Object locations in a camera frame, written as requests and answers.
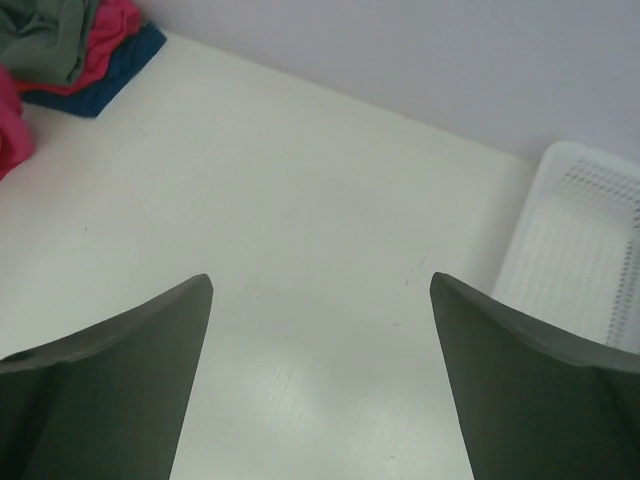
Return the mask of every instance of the white wall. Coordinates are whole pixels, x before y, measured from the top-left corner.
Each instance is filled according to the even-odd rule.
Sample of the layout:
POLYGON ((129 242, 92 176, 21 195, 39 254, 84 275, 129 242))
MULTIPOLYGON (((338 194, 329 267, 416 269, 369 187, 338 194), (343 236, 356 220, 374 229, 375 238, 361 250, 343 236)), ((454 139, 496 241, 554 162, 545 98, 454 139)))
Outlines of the white wall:
POLYGON ((140 0, 162 26, 538 159, 640 160, 637 0, 140 0))

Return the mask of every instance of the plastic tray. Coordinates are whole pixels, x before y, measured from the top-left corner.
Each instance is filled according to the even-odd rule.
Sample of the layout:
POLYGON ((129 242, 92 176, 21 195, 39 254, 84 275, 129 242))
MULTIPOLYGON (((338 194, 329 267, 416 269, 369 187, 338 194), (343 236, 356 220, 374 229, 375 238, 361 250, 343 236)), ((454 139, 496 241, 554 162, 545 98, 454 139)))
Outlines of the plastic tray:
POLYGON ((544 155, 493 296, 640 352, 640 165, 576 143, 544 155))

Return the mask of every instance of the folded towel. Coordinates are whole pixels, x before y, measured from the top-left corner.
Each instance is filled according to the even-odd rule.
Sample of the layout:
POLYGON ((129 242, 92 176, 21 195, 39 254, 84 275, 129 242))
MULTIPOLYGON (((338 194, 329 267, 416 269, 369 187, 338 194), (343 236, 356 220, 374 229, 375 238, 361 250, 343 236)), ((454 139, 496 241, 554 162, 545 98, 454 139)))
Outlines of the folded towel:
POLYGON ((71 85, 99 0, 0 0, 0 64, 19 80, 71 85))
POLYGON ((40 90, 23 92, 22 99, 78 117, 97 117, 122 88, 151 60, 167 38, 149 23, 137 35, 127 38, 111 55, 102 80, 69 95, 40 90))
POLYGON ((102 0, 89 32, 84 70, 78 80, 68 87, 18 82, 18 90, 45 90, 60 95, 71 95, 102 79, 107 73, 111 54, 126 37, 138 33, 141 20, 140 10, 131 0, 102 0))
POLYGON ((0 67, 0 180, 33 154, 22 104, 9 72, 0 67))

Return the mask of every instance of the green cloth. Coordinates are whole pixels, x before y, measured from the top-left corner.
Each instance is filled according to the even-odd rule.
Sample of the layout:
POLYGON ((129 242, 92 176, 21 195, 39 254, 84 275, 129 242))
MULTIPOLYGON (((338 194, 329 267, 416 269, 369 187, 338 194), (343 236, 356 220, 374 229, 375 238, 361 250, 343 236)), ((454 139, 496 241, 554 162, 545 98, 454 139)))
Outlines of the green cloth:
POLYGON ((100 0, 0 0, 0 64, 18 79, 71 85, 100 0))

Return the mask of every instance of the folded clothes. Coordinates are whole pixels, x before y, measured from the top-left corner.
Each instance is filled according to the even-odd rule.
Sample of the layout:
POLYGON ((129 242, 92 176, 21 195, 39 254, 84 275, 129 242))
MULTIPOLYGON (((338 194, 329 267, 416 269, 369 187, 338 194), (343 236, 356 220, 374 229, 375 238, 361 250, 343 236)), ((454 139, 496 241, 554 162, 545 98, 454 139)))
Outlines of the folded clothes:
POLYGON ((102 80, 69 95, 40 90, 23 92, 22 99, 78 117, 97 117, 122 88, 160 50, 167 38, 149 23, 137 35, 127 38, 111 55, 109 68, 102 80))
POLYGON ((9 72, 0 67, 0 180, 33 154, 22 103, 9 72))
POLYGON ((0 64, 23 81, 73 84, 99 0, 0 0, 0 64))
POLYGON ((46 83, 18 82, 18 90, 45 90, 71 95, 104 77, 113 51, 129 35, 140 29, 142 16, 131 0, 102 0, 93 27, 89 32, 89 46, 84 70, 73 85, 56 86, 46 83))

